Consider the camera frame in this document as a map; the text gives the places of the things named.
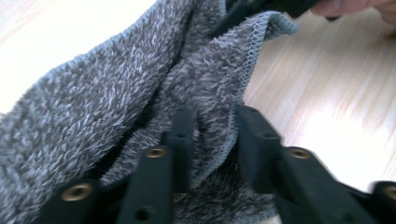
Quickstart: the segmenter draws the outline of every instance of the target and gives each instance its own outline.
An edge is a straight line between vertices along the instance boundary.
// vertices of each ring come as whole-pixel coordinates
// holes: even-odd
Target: hand
[[[383,21],[396,25],[396,0],[321,0],[311,10],[325,17],[337,17],[375,7]]]

